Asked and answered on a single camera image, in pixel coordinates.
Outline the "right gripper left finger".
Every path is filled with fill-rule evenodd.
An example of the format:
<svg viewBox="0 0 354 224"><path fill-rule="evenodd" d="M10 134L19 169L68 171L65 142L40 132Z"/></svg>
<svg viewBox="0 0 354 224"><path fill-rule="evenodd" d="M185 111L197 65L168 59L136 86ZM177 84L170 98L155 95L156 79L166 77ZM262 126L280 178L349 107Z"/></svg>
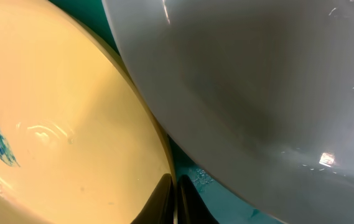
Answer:
<svg viewBox="0 0 354 224"><path fill-rule="evenodd" d="M131 224L173 224L174 185L172 176L164 174L143 209Z"/></svg>

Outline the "yellow-rimmed plate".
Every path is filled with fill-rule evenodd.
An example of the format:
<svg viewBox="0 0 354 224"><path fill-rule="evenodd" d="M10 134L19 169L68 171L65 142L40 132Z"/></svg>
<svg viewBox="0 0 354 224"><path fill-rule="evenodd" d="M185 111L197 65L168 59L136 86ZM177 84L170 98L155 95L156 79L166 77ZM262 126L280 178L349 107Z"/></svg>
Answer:
<svg viewBox="0 0 354 224"><path fill-rule="evenodd" d="M167 144L110 50L48 1L0 1L0 223L132 223Z"/></svg>

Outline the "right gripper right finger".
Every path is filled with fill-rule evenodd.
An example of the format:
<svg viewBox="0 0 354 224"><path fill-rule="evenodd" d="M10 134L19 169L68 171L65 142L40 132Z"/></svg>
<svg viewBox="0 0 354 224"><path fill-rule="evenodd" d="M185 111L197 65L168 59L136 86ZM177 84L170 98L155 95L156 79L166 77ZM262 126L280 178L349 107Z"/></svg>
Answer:
<svg viewBox="0 0 354 224"><path fill-rule="evenodd" d="M187 175L182 175L177 183L177 223L219 224Z"/></svg>

